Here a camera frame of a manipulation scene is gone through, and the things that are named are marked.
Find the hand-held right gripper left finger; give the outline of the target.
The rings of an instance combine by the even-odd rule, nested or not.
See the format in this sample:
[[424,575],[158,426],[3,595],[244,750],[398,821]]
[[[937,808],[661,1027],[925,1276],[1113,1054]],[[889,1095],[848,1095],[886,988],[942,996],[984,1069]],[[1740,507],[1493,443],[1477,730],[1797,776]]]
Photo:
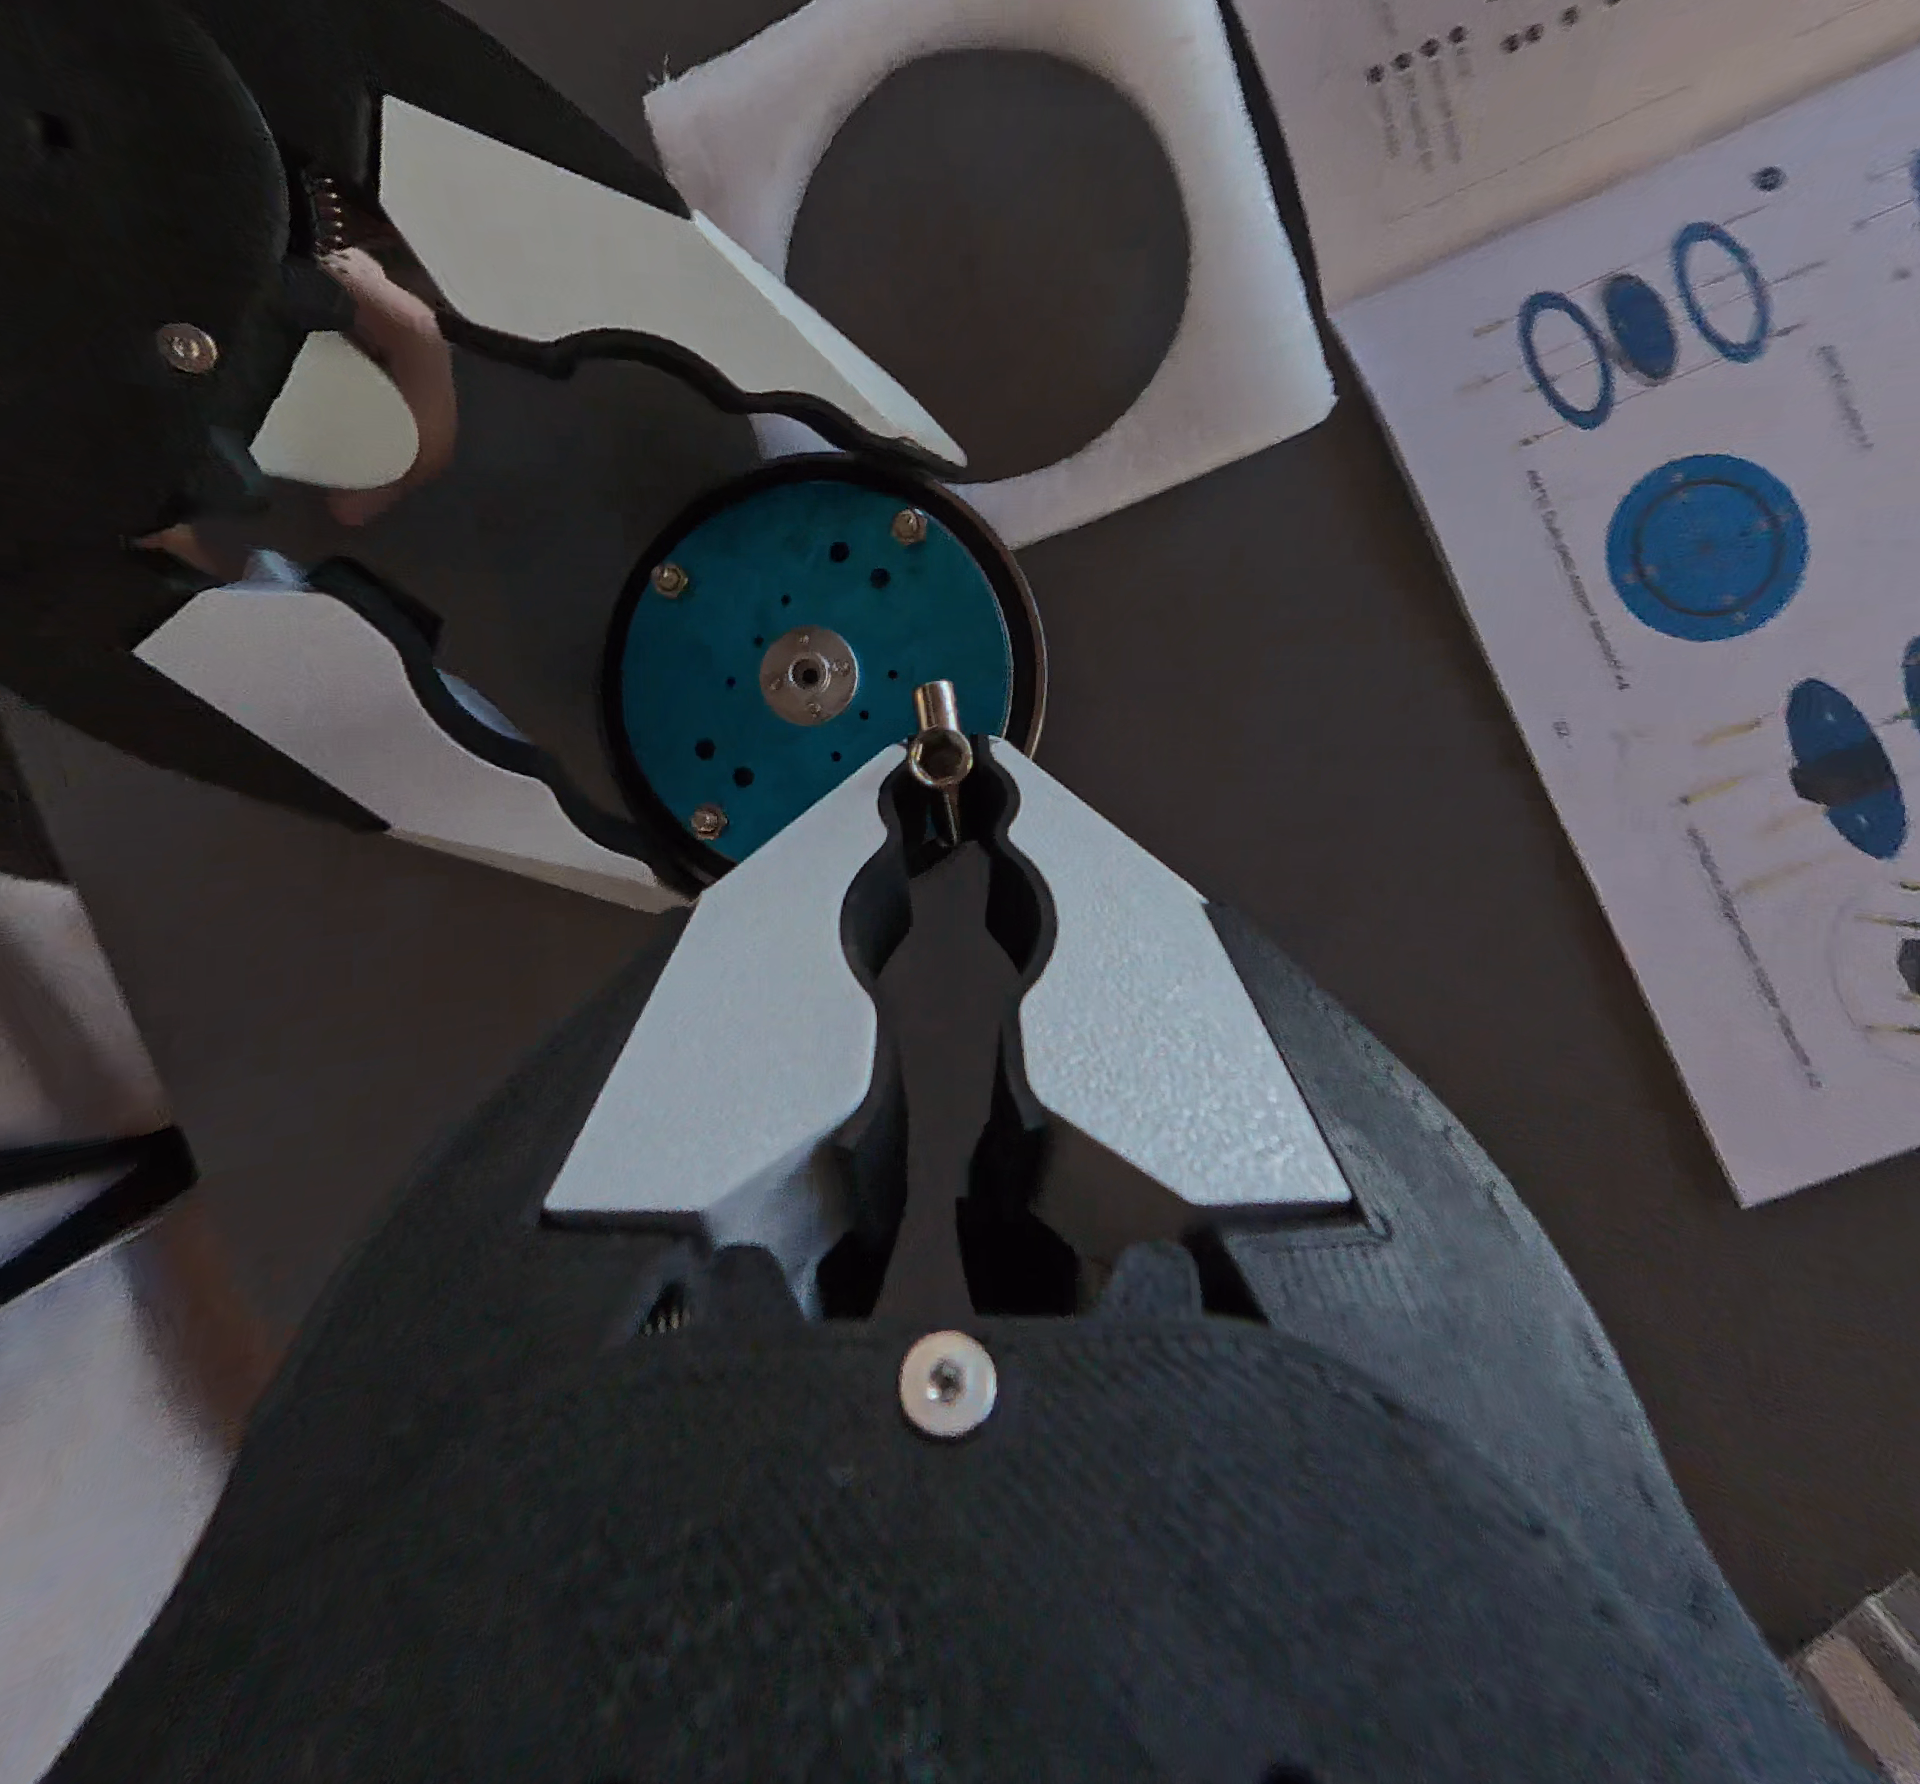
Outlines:
[[790,1284],[845,1244],[892,1241],[903,1098],[874,995],[909,934],[902,773],[864,766],[703,892],[544,1224],[748,1245]]

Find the instruction sheet with blue drawings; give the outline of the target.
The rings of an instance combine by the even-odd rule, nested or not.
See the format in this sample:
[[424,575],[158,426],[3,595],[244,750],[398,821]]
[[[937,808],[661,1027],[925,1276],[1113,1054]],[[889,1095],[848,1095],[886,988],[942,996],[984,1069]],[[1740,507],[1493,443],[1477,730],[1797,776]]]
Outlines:
[[1918,1151],[1918,52],[1336,313],[1744,1205]]

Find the instruction sheet with circuit board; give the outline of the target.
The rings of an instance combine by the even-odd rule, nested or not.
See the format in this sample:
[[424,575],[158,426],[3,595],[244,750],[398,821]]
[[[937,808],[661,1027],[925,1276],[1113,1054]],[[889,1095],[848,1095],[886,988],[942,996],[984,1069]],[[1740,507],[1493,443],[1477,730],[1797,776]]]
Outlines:
[[1329,308],[1918,43],[1918,0],[1232,0]]

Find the white foam sheet with hole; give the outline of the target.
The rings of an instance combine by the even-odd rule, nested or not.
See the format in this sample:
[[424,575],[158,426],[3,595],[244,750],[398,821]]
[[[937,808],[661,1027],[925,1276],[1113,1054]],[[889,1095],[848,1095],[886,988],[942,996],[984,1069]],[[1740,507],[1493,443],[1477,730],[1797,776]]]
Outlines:
[[1007,549],[1333,413],[1216,0],[808,0],[643,107],[685,200],[967,446]]

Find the metal cross socket wrench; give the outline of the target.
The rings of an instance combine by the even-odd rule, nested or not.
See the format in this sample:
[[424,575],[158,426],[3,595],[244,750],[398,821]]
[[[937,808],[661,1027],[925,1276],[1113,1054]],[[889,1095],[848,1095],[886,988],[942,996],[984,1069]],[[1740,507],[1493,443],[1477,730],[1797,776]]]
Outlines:
[[973,776],[973,762],[973,741],[963,728],[954,682],[934,679],[915,686],[915,737],[908,747],[908,772],[928,792],[929,825],[948,849],[957,849],[964,838],[963,788]]

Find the person's white t-shirt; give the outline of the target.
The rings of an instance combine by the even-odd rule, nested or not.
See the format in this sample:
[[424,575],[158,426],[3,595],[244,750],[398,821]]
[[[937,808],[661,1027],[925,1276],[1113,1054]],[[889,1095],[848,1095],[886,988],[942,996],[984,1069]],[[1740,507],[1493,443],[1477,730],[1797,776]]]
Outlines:
[[3,1780],[39,1783],[207,1529],[266,1335],[82,899],[3,879]]

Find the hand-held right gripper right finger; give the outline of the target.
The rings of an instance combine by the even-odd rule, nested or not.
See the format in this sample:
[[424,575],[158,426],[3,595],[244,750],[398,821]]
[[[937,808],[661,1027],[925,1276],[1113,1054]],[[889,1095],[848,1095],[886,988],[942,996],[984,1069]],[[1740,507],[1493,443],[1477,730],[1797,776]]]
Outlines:
[[1006,844],[1041,892],[1021,1069],[1049,1128],[1044,1198],[1096,1212],[1345,1212],[1354,1192],[1206,895],[1006,741]]

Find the person's left hand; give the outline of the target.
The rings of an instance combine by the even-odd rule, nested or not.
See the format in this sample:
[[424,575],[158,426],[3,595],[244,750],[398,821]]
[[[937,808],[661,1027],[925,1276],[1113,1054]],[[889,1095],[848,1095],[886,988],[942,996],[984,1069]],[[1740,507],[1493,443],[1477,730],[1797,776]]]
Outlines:
[[323,266],[349,290],[353,349],[398,387],[418,430],[414,465],[398,481],[328,497],[328,513],[337,524],[366,529],[407,492],[436,481],[453,460],[459,443],[453,349],[436,308],[408,285],[391,278],[372,252],[339,249],[325,256]]

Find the blue disc with black rim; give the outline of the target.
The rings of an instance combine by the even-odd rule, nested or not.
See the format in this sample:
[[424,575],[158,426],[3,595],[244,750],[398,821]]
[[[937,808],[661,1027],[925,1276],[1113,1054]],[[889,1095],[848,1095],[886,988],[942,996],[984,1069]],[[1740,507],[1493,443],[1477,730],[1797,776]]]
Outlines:
[[[902,549],[892,515],[928,520]],[[648,571],[677,562],[680,599]],[[1049,659],[1006,542],[929,476],[853,453],[777,459],[695,500],[625,581],[599,666],[608,762],[651,851],[718,885],[915,730],[948,679],[973,734],[1031,750]],[[687,821],[718,804],[729,828]]]

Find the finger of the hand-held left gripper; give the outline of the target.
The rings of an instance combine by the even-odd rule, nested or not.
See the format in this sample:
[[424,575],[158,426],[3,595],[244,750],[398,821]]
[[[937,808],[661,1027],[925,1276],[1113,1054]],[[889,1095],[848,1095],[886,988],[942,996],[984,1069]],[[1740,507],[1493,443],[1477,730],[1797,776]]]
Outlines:
[[657,206],[385,96],[379,209],[463,349],[562,379],[657,368],[725,416],[958,476],[967,453],[886,368],[701,213]]
[[346,560],[256,553],[134,646],[200,704],[369,811],[395,840],[624,909],[699,882],[438,665],[438,620]]

